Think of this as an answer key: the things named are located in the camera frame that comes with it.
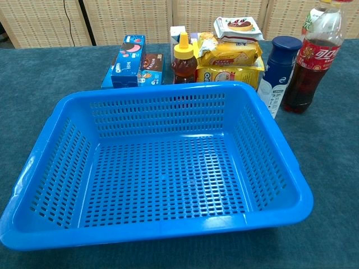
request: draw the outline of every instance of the oreo box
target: oreo box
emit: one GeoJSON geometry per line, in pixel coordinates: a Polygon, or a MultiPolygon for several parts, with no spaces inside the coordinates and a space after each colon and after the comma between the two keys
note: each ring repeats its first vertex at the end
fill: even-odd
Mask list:
{"type": "Polygon", "coordinates": [[[161,85],[164,82],[164,55],[146,54],[140,86],[161,85]]]}
{"type": "Polygon", "coordinates": [[[126,35],[111,73],[113,87],[139,86],[144,58],[145,36],[126,35]]]}

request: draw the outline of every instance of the blue bottle cap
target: blue bottle cap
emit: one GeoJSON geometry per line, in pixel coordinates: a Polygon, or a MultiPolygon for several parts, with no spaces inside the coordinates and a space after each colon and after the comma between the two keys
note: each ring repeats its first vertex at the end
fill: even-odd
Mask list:
{"type": "Polygon", "coordinates": [[[272,40],[269,60],[278,64],[292,65],[302,41],[292,36],[277,36],[272,40]]]}

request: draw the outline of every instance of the cola bottle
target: cola bottle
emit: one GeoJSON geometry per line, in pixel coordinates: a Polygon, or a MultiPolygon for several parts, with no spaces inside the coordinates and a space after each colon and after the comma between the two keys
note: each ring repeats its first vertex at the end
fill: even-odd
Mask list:
{"type": "Polygon", "coordinates": [[[312,103],[320,80],[344,41],[346,26],[342,3],[351,1],[333,0],[330,7],[309,27],[283,97],[284,110],[303,113],[312,103]]]}

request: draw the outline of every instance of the wicker panel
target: wicker panel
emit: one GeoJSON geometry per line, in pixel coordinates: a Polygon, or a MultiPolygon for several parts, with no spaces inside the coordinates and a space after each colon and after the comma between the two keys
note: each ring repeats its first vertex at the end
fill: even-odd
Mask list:
{"type": "Polygon", "coordinates": [[[262,28],[267,0],[173,0],[173,24],[185,25],[190,33],[214,31],[219,17],[252,16],[262,28]]]}
{"type": "Polygon", "coordinates": [[[97,45],[121,44],[129,34],[146,43],[168,43],[171,0],[84,0],[97,45]]]}
{"type": "MultiPolygon", "coordinates": [[[[302,25],[315,3],[311,0],[269,0],[265,16],[264,37],[271,40],[278,35],[300,37],[302,25]]],[[[345,6],[348,38],[359,34],[359,0],[345,6]]]]}
{"type": "MultiPolygon", "coordinates": [[[[91,45],[77,0],[66,0],[76,46],[91,45]]],[[[15,48],[73,46],[63,1],[1,0],[0,21],[15,48]]]]}

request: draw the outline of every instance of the red label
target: red label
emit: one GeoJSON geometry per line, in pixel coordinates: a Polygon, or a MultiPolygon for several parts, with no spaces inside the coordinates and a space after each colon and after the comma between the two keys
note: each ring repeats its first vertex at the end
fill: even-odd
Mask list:
{"type": "Polygon", "coordinates": [[[318,46],[305,39],[299,51],[297,63],[312,70],[327,70],[339,49],[340,46],[318,46]]]}

